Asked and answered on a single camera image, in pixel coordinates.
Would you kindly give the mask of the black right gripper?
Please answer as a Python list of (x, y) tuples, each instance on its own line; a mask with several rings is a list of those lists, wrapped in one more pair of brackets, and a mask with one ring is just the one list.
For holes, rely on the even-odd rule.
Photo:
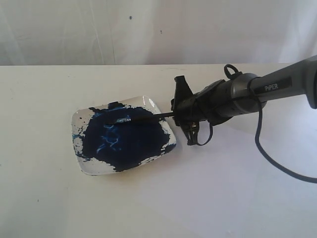
[(171, 109), (174, 112), (176, 126), (182, 124), (182, 131), (187, 139), (187, 145), (199, 145), (198, 133), (200, 121), (209, 121), (212, 125), (223, 123), (223, 117), (212, 112), (215, 103), (211, 96), (215, 92), (214, 86), (207, 86), (198, 93), (193, 93), (186, 82), (185, 76), (177, 76), (175, 81), (175, 94), (171, 100)]

